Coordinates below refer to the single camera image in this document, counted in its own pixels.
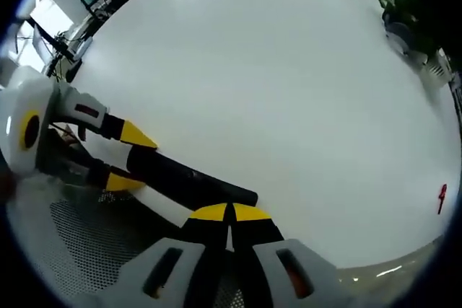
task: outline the perforated metal plate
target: perforated metal plate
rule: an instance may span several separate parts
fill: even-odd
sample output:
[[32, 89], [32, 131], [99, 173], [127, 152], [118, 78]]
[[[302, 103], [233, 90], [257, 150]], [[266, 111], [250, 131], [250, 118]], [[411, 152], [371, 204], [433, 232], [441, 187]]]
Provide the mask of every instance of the perforated metal plate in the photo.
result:
[[[23, 180], [8, 205], [17, 240], [39, 276], [65, 304], [117, 281], [120, 267], [176, 228], [132, 195], [65, 186], [45, 175]], [[241, 308], [232, 263], [214, 307]]]

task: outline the office desk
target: office desk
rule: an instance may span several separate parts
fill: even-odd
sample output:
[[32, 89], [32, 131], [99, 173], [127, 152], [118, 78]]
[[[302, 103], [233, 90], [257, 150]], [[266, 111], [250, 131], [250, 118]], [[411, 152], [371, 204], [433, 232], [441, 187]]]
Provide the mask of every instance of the office desk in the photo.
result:
[[[461, 142], [450, 90], [429, 97], [380, 16], [377, 0], [130, 0], [73, 85], [165, 156], [256, 191], [286, 238], [340, 268], [381, 263], [445, 229]], [[124, 145], [85, 146], [123, 166]], [[153, 189], [136, 196], [188, 216]]]

